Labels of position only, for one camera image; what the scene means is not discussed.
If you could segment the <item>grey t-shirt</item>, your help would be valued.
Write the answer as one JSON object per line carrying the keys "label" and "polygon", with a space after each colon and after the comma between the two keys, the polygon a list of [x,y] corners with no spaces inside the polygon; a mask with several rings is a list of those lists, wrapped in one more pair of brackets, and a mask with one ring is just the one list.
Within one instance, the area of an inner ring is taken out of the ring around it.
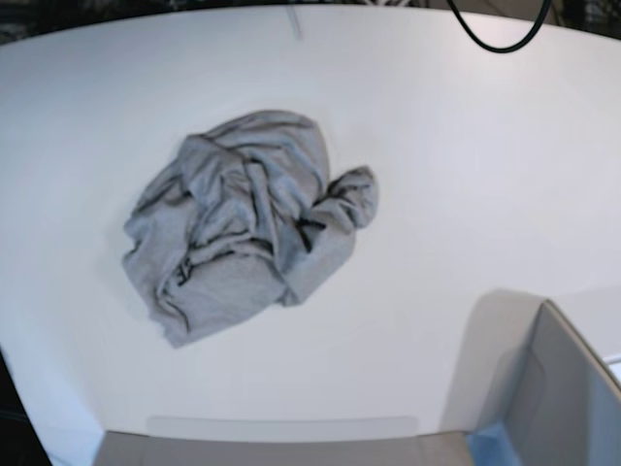
{"label": "grey t-shirt", "polygon": [[259,111],[184,139],[125,223],[123,267],[181,348],[304,303],[346,263],[377,206],[370,168],[331,177],[315,121]]}

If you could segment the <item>grey cardboard box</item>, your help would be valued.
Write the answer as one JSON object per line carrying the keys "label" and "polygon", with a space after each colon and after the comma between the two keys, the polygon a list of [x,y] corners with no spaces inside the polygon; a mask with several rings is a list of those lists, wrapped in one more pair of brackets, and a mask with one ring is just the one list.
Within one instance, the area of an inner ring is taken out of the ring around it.
{"label": "grey cardboard box", "polygon": [[109,431],[98,465],[474,465],[466,437],[501,422],[519,465],[616,465],[620,382],[552,300],[481,298],[441,427],[411,416],[250,421],[158,416]]}

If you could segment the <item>blue item in box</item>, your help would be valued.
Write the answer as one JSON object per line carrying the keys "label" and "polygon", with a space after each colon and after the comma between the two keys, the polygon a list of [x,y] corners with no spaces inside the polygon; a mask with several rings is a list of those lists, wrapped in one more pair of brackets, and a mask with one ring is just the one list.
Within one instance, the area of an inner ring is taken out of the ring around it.
{"label": "blue item in box", "polygon": [[519,465],[501,422],[475,431],[466,440],[475,466]]}

